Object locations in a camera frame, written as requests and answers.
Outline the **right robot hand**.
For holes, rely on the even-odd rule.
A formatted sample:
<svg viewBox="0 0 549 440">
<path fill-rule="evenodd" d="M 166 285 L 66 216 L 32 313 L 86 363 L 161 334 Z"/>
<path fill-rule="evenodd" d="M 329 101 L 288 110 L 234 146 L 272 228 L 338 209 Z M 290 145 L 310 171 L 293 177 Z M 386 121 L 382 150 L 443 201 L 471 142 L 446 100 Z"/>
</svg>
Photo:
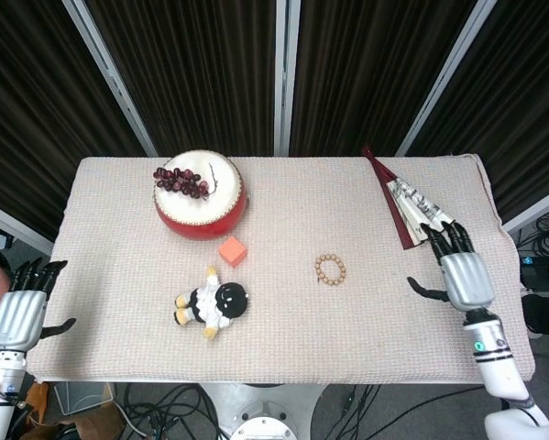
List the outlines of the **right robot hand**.
<svg viewBox="0 0 549 440">
<path fill-rule="evenodd" d="M 466 229 L 458 222 L 442 223 L 443 234 L 426 223 L 421 223 L 441 269 L 445 290 L 429 290 L 412 277 L 407 278 L 411 288 L 424 298 L 450 303 L 462 313 L 487 309 L 495 294 L 483 258 L 475 251 Z"/>
</svg>

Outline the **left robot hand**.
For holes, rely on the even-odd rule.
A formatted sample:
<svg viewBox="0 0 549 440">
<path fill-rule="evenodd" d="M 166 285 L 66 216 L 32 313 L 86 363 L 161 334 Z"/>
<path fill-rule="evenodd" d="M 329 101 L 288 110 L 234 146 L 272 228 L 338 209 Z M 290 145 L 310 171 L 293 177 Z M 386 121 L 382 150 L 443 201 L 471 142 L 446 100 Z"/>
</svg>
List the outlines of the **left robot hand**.
<svg viewBox="0 0 549 440">
<path fill-rule="evenodd" d="M 0 302 L 0 351 L 27 353 L 39 340 L 62 335 L 76 324 L 71 317 L 59 325 L 44 325 L 50 296 L 68 261 L 51 261 L 39 269 L 41 261 L 23 263 Z"/>
</svg>

